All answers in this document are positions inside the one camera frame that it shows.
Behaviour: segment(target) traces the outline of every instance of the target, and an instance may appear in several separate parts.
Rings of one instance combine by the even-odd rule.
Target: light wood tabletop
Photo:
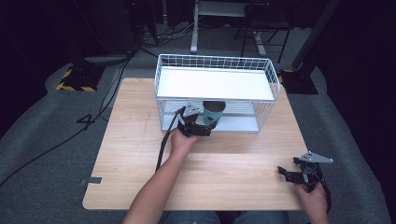
[[[154,174],[163,140],[151,78],[125,78],[92,171],[86,209],[128,209]],[[169,155],[170,140],[163,161]],[[292,158],[307,152],[281,89],[259,133],[201,137],[185,160],[165,210],[297,210],[294,187],[277,166],[299,171]]]

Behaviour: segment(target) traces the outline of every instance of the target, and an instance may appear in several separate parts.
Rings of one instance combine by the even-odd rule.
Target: teal cup
[[[225,109],[225,102],[223,101],[204,101],[204,125],[209,126],[216,122],[219,123],[219,119]]]

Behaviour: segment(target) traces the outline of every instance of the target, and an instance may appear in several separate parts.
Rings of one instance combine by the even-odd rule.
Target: human arm
[[[197,141],[197,136],[186,137],[178,129],[173,131],[168,160],[137,193],[123,223],[157,223],[160,220],[181,165]]]
[[[294,187],[311,224],[328,224],[326,192],[321,183],[309,193],[305,185],[294,184]]]

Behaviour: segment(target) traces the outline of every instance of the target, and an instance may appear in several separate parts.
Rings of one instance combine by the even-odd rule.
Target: person's lap
[[[287,224],[289,217],[283,211],[243,212],[234,224]],[[164,212],[159,224],[220,224],[219,217],[212,211]]]

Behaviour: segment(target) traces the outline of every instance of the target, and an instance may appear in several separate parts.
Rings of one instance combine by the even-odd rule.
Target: human hand
[[[173,130],[171,136],[172,149],[169,157],[184,160],[198,140],[199,136],[187,137],[179,129]]]
[[[321,183],[317,183],[311,192],[306,192],[306,185],[294,184],[301,206],[312,224],[327,224],[326,192]]]

